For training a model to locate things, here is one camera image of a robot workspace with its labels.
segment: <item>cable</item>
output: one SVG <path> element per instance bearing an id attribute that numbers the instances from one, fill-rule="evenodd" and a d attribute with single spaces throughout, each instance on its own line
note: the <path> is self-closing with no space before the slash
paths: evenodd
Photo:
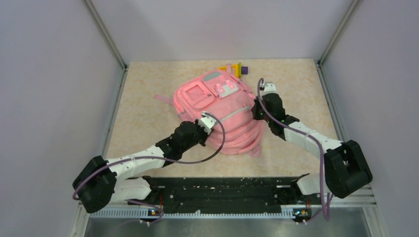
<path id="1" fill-rule="evenodd" d="M 333 199 L 333 197 L 334 197 L 334 195 L 332 194 L 332 195 L 330 195 L 329 196 L 329 194 L 328 194 L 328 198 L 327 198 L 327 205 L 329 206 L 329 208 L 327 209 L 327 212 L 328 212 L 328 215 L 329 215 L 329 217 L 330 217 L 330 202 L 332 201 L 332 199 Z M 306 221 L 306 223 L 310 223 L 310 222 L 312 222 L 314 219 L 316 219 L 316 217 L 318 217 L 319 216 L 319 214 L 320 214 L 320 212 L 322 212 L 322 210 L 323 210 L 323 207 L 322 207 L 322 209 L 321 210 L 319 210 L 318 212 L 316 212 L 316 214 L 314 214 L 314 216 L 312 216 L 311 218 L 310 218 L 310 220 L 308 220 L 308 221 Z"/>
<path id="2" fill-rule="evenodd" d="M 163 215 L 164 215 L 164 211 L 163 211 L 163 209 L 162 208 L 160 208 L 160 207 L 157 207 L 157 206 L 154 206 L 154 205 L 151 205 L 151 204 L 148 204 L 148 203 L 144 203 L 144 202 L 140 202 L 140 201 L 136 201 L 136 200 L 126 200 L 126 201 L 128 201 L 128 202 L 131 202 L 131 203 L 133 203 L 133 204 L 137 204 L 137 205 L 143 205 L 143 206 L 148 206 L 148 207 L 152 207 L 152 208 L 154 208 L 154 209 L 158 209 L 158 210 L 160 210 L 160 215 L 159 215 L 159 217 L 156 219 L 156 220 L 154 220 L 154 221 L 152 221 L 152 222 L 145 222 L 145 224 L 147 224 L 148 226 L 150 226 L 150 225 L 153 225 L 153 224 L 155 224 L 155 223 L 157 223 L 157 222 L 159 222 L 159 221 L 161 221 L 162 220 L 162 218 L 163 218 Z M 113 229 L 111 229 L 104 237 L 106 237 L 106 236 L 108 236 L 110 233 L 112 233 L 112 232 L 114 232 L 115 230 L 117 230 L 117 229 L 119 229 L 121 226 L 123 226 L 123 225 L 126 225 L 126 224 L 128 224 L 128 223 L 131 223 L 131 222 L 139 222 L 139 223 L 143 223 L 143 221 L 142 220 L 137 220 L 137 219 L 131 219 L 131 220 L 127 220 L 127 221 L 124 221 L 124 222 L 122 222 L 121 224 L 119 224 L 119 225 L 117 225 L 116 227 L 114 227 Z"/>
<path id="3" fill-rule="evenodd" d="M 330 203 L 332 201 L 333 197 L 334 197 L 333 194 L 330 197 L 328 196 L 328 199 L 327 199 L 328 203 Z M 320 212 L 322 212 L 321 209 L 318 212 L 316 212 L 316 214 L 314 214 L 309 220 L 305 221 L 305 224 L 310 223 L 314 219 L 316 219 L 319 216 Z M 279 222 L 284 223 L 284 224 L 291 224 L 291 225 L 303 225 L 304 224 L 303 222 L 299 223 L 299 222 L 295 222 L 295 221 L 283 221 L 283 220 L 281 220 Z"/>
<path id="4" fill-rule="evenodd" d="M 326 221 L 329 221 L 330 220 L 330 202 L 328 201 L 328 203 L 326 204 L 325 203 L 325 200 L 324 200 L 324 195 L 325 195 L 325 190 L 324 190 L 324 184 L 323 184 L 323 165 L 324 165 L 324 159 L 325 159 L 325 153 L 324 153 L 324 151 L 323 151 L 323 146 L 322 146 L 322 144 L 320 143 L 320 141 L 319 140 L 317 140 L 315 137 L 313 137 L 312 135 L 310 135 L 310 134 L 307 134 L 307 133 L 305 133 L 305 132 L 303 132 L 303 131 L 300 131 L 300 130 L 298 130 L 298 129 L 295 129 L 295 128 L 293 128 L 293 127 L 290 127 L 290 126 L 288 126 L 288 125 L 286 125 L 286 124 L 284 124 L 284 123 L 282 123 L 282 122 L 280 122 L 279 120 L 277 120 L 277 119 L 275 119 L 269 112 L 268 112 L 268 110 L 266 109 L 266 107 L 265 107 L 265 105 L 263 104 L 263 101 L 262 101 L 262 98 L 261 98 L 261 96 L 260 96 L 260 85 L 262 84 L 264 82 L 264 80 L 263 80 L 263 78 L 261 78 L 261 79 L 259 79 L 259 81 L 258 81 L 258 83 L 257 83 L 257 99 L 259 100 L 259 103 L 260 103 L 260 105 L 261 105 L 261 107 L 262 107 L 262 109 L 263 109 L 263 111 L 265 111 L 265 113 L 266 113 L 266 115 L 268 115 L 273 121 L 275 121 L 277 124 L 279 124 L 280 126 L 282 126 L 282 127 L 284 127 L 284 128 L 287 128 L 287 129 L 289 129 L 289 130 L 291 130 L 291 131 L 294 131 L 294 132 L 296 132 L 296 133 L 299 133 L 299 134 L 302 134 L 302 135 L 304 135 L 304 136 L 307 136 L 307 137 L 309 137 L 311 140 L 313 140 L 316 144 L 317 144 L 317 146 L 319 147 L 319 149 L 320 149 L 320 196 L 321 196 L 321 198 L 320 198 L 320 201 L 321 201 L 321 203 L 322 203 L 322 212 L 323 212 L 323 215 L 324 215 L 324 217 L 325 217 L 325 220 Z"/>
<path id="5" fill-rule="evenodd" d="M 220 124 L 220 126 L 221 126 L 221 130 L 222 130 L 222 135 L 223 135 L 223 140 L 222 140 L 222 142 L 221 142 L 221 145 L 220 145 L 220 147 L 211 155 L 211 156 L 209 156 L 209 157 L 207 157 L 207 158 L 205 158 L 205 159 L 203 159 L 203 160 L 199 160 L 199 161 L 179 161 L 179 160 L 174 160 L 174 159 L 169 159 L 169 158 L 164 158 L 164 157 L 153 157 L 153 156 L 144 156 L 144 157 L 135 157 L 135 159 L 161 159 L 161 160 L 165 160 L 165 161 L 170 161 L 170 162 L 174 162 L 174 163 L 178 163 L 178 164 L 199 164 L 199 163 L 202 163 L 202 162 L 205 162 L 205 161 L 208 161 L 208 160 L 210 160 L 210 159 L 212 159 L 214 156 L 216 156 L 220 151 L 221 151 L 221 149 L 223 148 L 223 146 L 224 146 L 224 143 L 225 143 L 225 129 L 224 129 L 224 126 L 223 126 L 223 124 L 221 123 L 221 121 L 219 120 L 219 119 L 217 119 L 213 114 L 210 114 L 210 113 L 204 113 L 206 116 L 210 116 L 211 118 L 213 118 L 218 124 Z M 77 193 L 79 193 L 79 191 L 80 191 L 80 189 L 82 189 L 82 187 L 90 180 L 90 179 L 92 179 L 93 177 L 95 177 L 97 174 L 99 174 L 100 172 L 102 172 L 103 170 L 105 170 L 105 169 L 107 169 L 107 168 L 109 168 L 109 167 L 112 167 L 112 166 L 114 166 L 114 165 L 117 165 L 117 164 L 120 164 L 120 163 L 124 163 L 124 162 L 127 162 L 127 161 L 131 161 L 132 159 L 131 158 L 126 158 L 126 159 L 122 159 L 122 160 L 119 160 L 119 161 L 116 161 L 116 162 L 114 162 L 114 163 L 111 163 L 111 164 L 107 164 L 107 165 L 105 165 L 104 167 L 101 167 L 101 168 L 99 168 L 97 171 L 95 171 L 95 172 L 93 172 L 91 175 L 89 175 L 85 180 L 83 180 L 78 186 L 77 186 L 77 188 L 74 190 L 74 193 L 73 193 L 73 200 L 80 200 L 78 197 L 76 197 L 77 196 Z"/>

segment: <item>gray zipper trim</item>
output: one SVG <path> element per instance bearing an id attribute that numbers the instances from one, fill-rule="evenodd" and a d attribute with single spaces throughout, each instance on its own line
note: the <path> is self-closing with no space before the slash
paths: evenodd
<path id="1" fill-rule="evenodd" d="M 220 121 L 221 121 L 221 122 L 224 122 L 226 119 L 228 119 L 228 118 L 230 118 L 230 117 L 234 116 L 235 114 L 240 113 L 240 112 L 241 112 L 241 111 L 243 111 L 243 110 L 248 110 L 248 109 L 250 109 L 250 106 L 249 106 L 249 105 L 248 105 L 248 106 L 246 106 L 246 107 L 243 107 L 243 108 L 241 108 L 241 109 L 239 109 L 239 110 L 236 110 L 236 111 L 232 112 L 231 114 L 227 115 L 225 118 L 223 118 L 223 119 L 222 119 L 222 120 L 220 120 Z"/>
<path id="2" fill-rule="evenodd" d="M 178 113 L 177 116 L 180 117 L 184 113 L 186 113 L 186 110 L 184 110 L 183 112 Z"/>

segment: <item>enclosure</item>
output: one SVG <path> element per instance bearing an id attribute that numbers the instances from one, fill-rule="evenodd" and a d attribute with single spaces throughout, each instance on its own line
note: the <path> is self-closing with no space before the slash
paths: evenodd
<path id="1" fill-rule="evenodd" d="M 419 230 L 418 1 L 17 0 L 0 8 L 1 236 L 380 237 Z M 141 151 L 179 125 L 173 106 L 156 94 L 171 97 L 182 83 L 239 62 L 249 67 L 242 78 L 253 89 L 259 78 L 276 84 L 288 114 L 361 145 L 374 180 L 335 198 L 329 222 L 167 215 L 149 228 L 133 222 L 114 230 L 138 219 L 141 208 L 121 204 L 90 215 L 71 200 L 71 184 L 92 157 Z M 141 175 L 319 172 L 318 158 L 269 132 L 261 147 L 259 158 L 220 154 Z M 182 159 L 213 151 L 194 147 Z M 135 213 L 122 215 L 126 210 Z"/>

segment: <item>white cable tie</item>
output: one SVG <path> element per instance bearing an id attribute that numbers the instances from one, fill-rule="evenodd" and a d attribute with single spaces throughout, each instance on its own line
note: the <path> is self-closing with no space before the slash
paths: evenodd
<path id="1" fill-rule="evenodd" d="M 136 162 L 136 161 L 137 161 L 137 159 L 135 159 L 135 156 L 134 156 L 134 155 L 129 155 L 129 158 L 130 158 L 133 162 Z"/>
<path id="2" fill-rule="evenodd" d="M 308 132 L 306 132 L 305 133 L 305 136 L 304 136 L 304 148 L 305 148 L 305 150 L 306 151 L 309 151 L 308 150 L 308 144 L 307 144 L 307 141 L 308 141 L 308 139 L 311 139 L 311 138 L 309 138 L 308 136 L 310 136 L 311 134 L 313 134 L 313 133 L 315 133 L 316 131 L 315 130 L 311 130 L 311 131 L 308 131 Z"/>

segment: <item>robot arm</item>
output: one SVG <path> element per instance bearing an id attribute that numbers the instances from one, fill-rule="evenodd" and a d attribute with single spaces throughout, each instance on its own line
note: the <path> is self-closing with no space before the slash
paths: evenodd
<path id="1" fill-rule="evenodd" d="M 203 116 L 195 122 L 182 122 L 172 135 L 143 151 L 114 159 L 104 160 L 101 156 L 91 159 L 73 182 L 86 211 L 96 212 L 110 202 L 145 199 L 151 192 L 147 181 L 129 178 L 149 169 L 170 165 L 173 162 L 167 158 L 180 160 L 185 151 L 197 144 L 205 146 L 216 120 L 205 112 Z"/>
<path id="2" fill-rule="evenodd" d="M 266 110 L 276 120 L 283 123 L 285 127 L 273 121 L 265 113 L 258 98 L 255 99 L 255 105 L 252 108 L 254 119 L 265 120 L 274 135 L 305 148 L 306 151 L 318 158 L 321 156 L 319 146 L 309 136 L 317 139 L 322 145 L 325 166 L 325 192 L 331 192 L 336 197 L 345 198 L 372 181 L 371 171 L 357 142 L 352 140 L 342 142 L 331 139 L 310 129 L 299 119 L 287 115 L 273 83 L 263 83 L 260 89 L 262 90 L 260 96 Z M 303 175 L 295 181 L 294 185 L 300 195 L 320 192 L 318 174 Z"/>

